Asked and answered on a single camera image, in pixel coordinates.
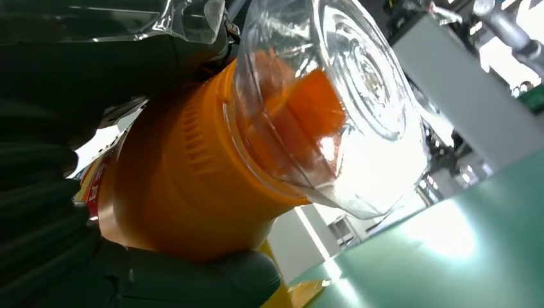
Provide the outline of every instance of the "clear plastic bag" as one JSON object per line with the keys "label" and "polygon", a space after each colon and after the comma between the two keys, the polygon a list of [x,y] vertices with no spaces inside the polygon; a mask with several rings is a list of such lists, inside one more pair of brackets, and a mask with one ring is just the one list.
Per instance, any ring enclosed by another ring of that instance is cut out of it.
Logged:
{"label": "clear plastic bag", "polygon": [[225,0],[2,0],[0,44],[116,42],[165,34],[211,44],[224,11]]}

